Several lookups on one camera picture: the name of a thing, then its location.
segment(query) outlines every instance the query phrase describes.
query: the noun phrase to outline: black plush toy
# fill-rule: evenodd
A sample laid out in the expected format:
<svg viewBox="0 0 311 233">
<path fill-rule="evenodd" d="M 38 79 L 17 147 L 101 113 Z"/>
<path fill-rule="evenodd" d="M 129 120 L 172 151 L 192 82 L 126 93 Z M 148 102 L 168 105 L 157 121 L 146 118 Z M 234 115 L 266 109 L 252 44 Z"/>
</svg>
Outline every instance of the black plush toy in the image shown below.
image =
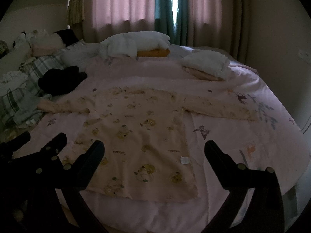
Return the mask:
<svg viewBox="0 0 311 233">
<path fill-rule="evenodd" d="M 61 69 L 50 69 L 38 80 L 38 85 L 51 95 L 63 95 L 73 91 L 87 78 L 84 72 L 79 73 L 77 66 Z"/>
</svg>

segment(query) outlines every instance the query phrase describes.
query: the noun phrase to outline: hanging fabric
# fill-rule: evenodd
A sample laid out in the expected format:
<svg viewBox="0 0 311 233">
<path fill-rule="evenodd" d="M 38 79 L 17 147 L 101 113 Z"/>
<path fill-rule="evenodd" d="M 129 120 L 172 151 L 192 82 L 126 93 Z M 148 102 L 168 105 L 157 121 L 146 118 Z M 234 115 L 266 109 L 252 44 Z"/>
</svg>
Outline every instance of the hanging fabric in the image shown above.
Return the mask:
<svg viewBox="0 0 311 233">
<path fill-rule="evenodd" d="M 172 0 L 155 1 L 155 30 L 170 37 L 170 43 L 175 43 Z"/>
<path fill-rule="evenodd" d="M 84 1 L 69 0 L 67 10 L 67 25 L 72 26 L 84 20 Z"/>
<path fill-rule="evenodd" d="M 175 45 L 187 45 L 188 0 L 178 0 L 177 27 Z"/>
<path fill-rule="evenodd" d="M 155 0 L 85 0 L 84 40 L 99 43 L 123 32 L 154 30 Z"/>
<path fill-rule="evenodd" d="M 220 48 L 244 63 L 249 0 L 188 0 L 188 3 L 187 45 Z"/>
</svg>

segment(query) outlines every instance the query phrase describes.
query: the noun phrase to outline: white wall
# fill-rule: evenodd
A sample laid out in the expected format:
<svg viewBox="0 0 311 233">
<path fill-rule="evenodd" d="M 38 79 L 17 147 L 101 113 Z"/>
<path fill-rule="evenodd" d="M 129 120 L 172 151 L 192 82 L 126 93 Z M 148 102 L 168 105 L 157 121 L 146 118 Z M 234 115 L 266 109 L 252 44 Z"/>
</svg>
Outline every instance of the white wall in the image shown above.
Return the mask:
<svg viewBox="0 0 311 233">
<path fill-rule="evenodd" d="M 311 114 L 311 19 L 299 0 L 250 0 L 246 64 L 260 76 L 302 128 Z"/>
<path fill-rule="evenodd" d="M 14 0 L 0 21 L 0 39 L 11 47 L 21 32 L 66 29 L 67 0 Z"/>
</svg>

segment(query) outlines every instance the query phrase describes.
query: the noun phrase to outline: pink bed sheet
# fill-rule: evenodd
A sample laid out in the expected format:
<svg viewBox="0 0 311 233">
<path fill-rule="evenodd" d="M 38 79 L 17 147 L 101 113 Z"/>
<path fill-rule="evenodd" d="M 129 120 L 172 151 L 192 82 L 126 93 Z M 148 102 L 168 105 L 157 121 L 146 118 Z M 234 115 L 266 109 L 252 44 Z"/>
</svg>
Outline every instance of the pink bed sheet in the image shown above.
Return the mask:
<svg viewBox="0 0 311 233">
<path fill-rule="evenodd" d="M 188 150 L 199 197 L 182 203 L 157 203 L 82 191 L 86 203 L 102 223 L 135 233 L 201 232 L 228 196 L 204 156 L 204 144 L 208 140 L 214 140 L 236 163 L 245 163 L 250 169 L 274 168 L 282 194 L 297 182 L 310 161 L 300 128 L 255 70 L 237 62 L 232 62 L 231 70 L 227 81 L 210 82 L 184 72 L 174 59 L 139 59 L 138 62 L 126 59 L 113 62 L 111 66 L 104 66 L 99 58 L 90 60 L 86 69 L 88 78 L 60 102 L 91 89 L 143 84 L 246 106 L 257 110 L 260 119 L 248 122 L 186 114 Z M 31 132 L 31 141 L 14 156 L 39 151 L 59 132 L 68 136 L 68 144 L 61 152 L 66 153 L 79 132 L 75 127 L 85 118 L 74 113 L 46 115 Z M 252 192 L 248 192 L 233 225 L 245 215 Z M 66 206 L 61 192 L 58 194 Z"/>
</svg>

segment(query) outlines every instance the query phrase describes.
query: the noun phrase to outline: pink curtain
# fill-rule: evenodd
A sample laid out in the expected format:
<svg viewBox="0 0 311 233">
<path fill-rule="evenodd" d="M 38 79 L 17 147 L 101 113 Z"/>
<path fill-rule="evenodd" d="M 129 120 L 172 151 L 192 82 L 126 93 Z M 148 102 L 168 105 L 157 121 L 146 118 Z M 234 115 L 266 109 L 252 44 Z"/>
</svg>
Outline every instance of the pink curtain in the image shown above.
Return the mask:
<svg viewBox="0 0 311 233">
<path fill-rule="evenodd" d="M 86 42 L 134 31 L 154 30 L 155 0 L 84 0 Z"/>
<path fill-rule="evenodd" d="M 210 46 L 245 62 L 248 0 L 189 0 L 188 46 Z"/>
</svg>

